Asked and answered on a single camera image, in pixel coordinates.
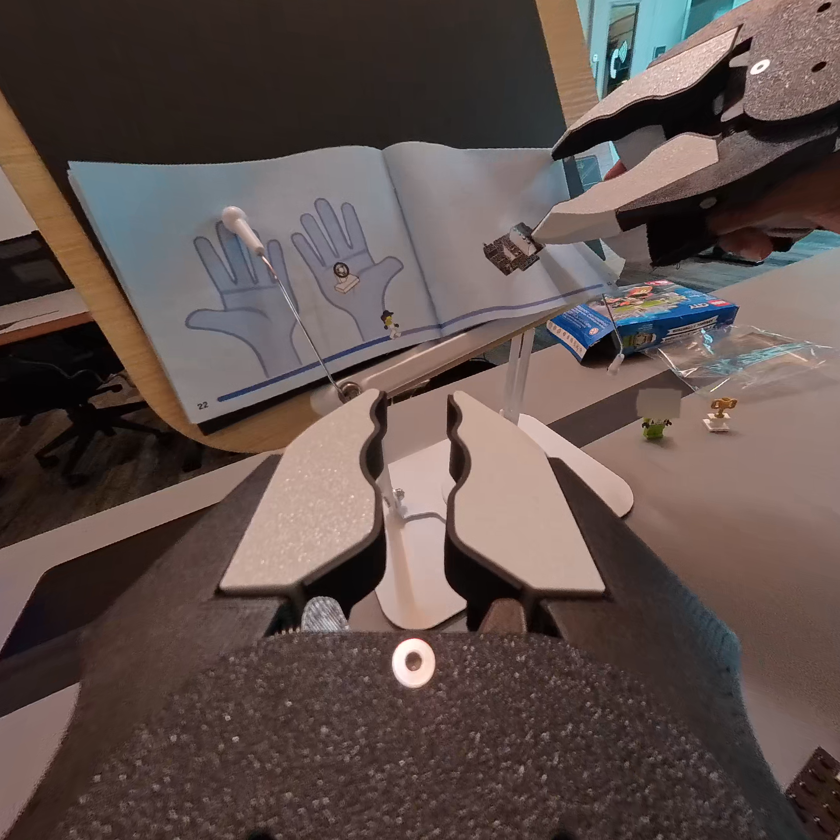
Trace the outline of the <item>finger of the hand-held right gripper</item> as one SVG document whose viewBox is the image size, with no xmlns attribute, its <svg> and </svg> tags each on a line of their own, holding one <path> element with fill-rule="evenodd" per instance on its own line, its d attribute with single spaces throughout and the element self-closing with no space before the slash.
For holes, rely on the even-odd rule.
<svg viewBox="0 0 840 840">
<path fill-rule="evenodd" d="M 556 204 L 533 229 L 539 245 L 602 239 L 616 250 L 707 250 L 721 190 L 721 136 L 632 132 L 621 162 L 634 166 Z"/>
<path fill-rule="evenodd" d="M 649 125 L 664 124 L 680 110 L 712 99 L 723 73 L 719 67 L 728 61 L 738 35 L 739 27 L 730 28 L 627 80 L 565 131 L 552 157 L 568 158 Z"/>
</svg>

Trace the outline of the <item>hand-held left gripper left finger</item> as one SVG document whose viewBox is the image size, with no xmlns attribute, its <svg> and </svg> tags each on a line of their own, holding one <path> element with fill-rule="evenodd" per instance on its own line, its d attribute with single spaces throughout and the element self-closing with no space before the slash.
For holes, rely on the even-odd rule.
<svg viewBox="0 0 840 840">
<path fill-rule="evenodd" d="M 285 449 L 227 567 L 226 595 L 327 596 L 344 612 L 385 572 L 382 440 L 387 398 L 365 391 Z"/>
</svg>

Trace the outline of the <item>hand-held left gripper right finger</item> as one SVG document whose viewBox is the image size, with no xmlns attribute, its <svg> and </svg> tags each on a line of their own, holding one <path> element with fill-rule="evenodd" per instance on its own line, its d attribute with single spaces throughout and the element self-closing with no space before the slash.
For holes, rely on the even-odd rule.
<svg viewBox="0 0 840 840">
<path fill-rule="evenodd" d="M 543 449 L 462 391 L 448 397 L 444 572 L 468 614 L 512 599 L 602 599 L 606 585 Z"/>
</svg>

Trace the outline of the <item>white book stand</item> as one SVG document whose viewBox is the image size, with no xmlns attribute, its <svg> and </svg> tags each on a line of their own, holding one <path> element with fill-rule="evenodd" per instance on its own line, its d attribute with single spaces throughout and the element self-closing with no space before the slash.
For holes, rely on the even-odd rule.
<svg viewBox="0 0 840 840">
<path fill-rule="evenodd" d="M 634 496 L 624 479 L 596 462 L 540 421 L 520 415 L 519 428 L 546 455 L 563 459 L 619 516 L 630 512 Z M 454 481 L 448 473 L 449 441 L 443 440 L 387 466 L 393 491 L 407 490 L 398 503 L 402 527 L 386 525 L 387 561 L 375 593 L 386 619 L 405 629 L 435 627 L 463 611 L 464 599 L 445 579 L 445 509 Z"/>
</svg>

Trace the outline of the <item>instruction booklet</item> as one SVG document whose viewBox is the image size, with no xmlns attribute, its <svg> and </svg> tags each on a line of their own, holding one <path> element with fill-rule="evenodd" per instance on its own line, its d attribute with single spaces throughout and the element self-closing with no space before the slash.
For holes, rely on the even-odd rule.
<svg viewBox="0 0 840 840">
<path fill-rule="evenodd" d="M 405 142 L 204 164 L 71 161 L 69 182 L 189 421 L 209 427 L 414 345 L 599 296 L 549 150 Z"/>
</svg>

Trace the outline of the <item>orange white lego car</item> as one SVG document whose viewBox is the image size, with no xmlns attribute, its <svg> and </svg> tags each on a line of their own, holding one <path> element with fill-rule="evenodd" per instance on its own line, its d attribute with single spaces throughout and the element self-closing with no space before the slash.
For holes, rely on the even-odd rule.
<svg viewBox="0 0 840 840">
<path fill-rule="evenodd" d="M 817 747 L 785 795 L 809 838 L 839 838 L 839 761 L 831 753 Z"/>
</svg>

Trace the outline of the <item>blue cardboard box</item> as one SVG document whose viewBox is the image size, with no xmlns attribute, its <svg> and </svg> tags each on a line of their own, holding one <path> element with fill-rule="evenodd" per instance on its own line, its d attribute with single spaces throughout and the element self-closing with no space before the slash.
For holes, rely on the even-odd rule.
<svg viewBox="0 0 840 840">
<path fill-rule="evenodd" d="M 611 361 L 734 323 L 739 306 L 668 280 L 620 287 L 547 321 L 550 336 L 579 361 Z"/>
</svg>

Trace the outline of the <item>clear plastic bag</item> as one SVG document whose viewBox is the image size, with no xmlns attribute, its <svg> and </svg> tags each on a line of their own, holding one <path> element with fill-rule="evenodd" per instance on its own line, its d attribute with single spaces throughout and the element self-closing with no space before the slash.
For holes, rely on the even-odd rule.
<svg viewBox="0 0 840 840">
<path fill-rule="evenodd" d="M 704 396 L 770 396 L 838 383 L 838 350 L 751 325 L 700 329 L 644 353 Z"/>
</svg>

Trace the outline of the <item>black office chair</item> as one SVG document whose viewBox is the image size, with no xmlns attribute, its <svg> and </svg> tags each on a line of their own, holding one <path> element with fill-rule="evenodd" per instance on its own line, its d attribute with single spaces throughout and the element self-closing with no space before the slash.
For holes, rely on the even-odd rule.
<svg viewBox="0 0 840 840">
<path fill-rule="evenodd" d="M 73 442 L 66 463 L 60 471 L 63 482 L 76 488 L 88 477 L 77 473 L 77 465 L 98 433 L 113 437 L 118 429 L 126 429 L 157 438 L 159 429 L 135 423 L 124 416 L 145 408 L 144 402 L 125 403 L 99 408 L 91 403 L 93 396 L 119 392 L 120 385 L 105 385 L 89 370 L 69 374 L 54 364 L 5 356 L 1 361 L 1 418 L 15 418 L 19 426 L 29 425 L 37 416 L 54 411 L 64 412 L 70 425 L 47 446 L 35 453 L 42 468 L 58 464 L 55 450 Z"/>
</svg>

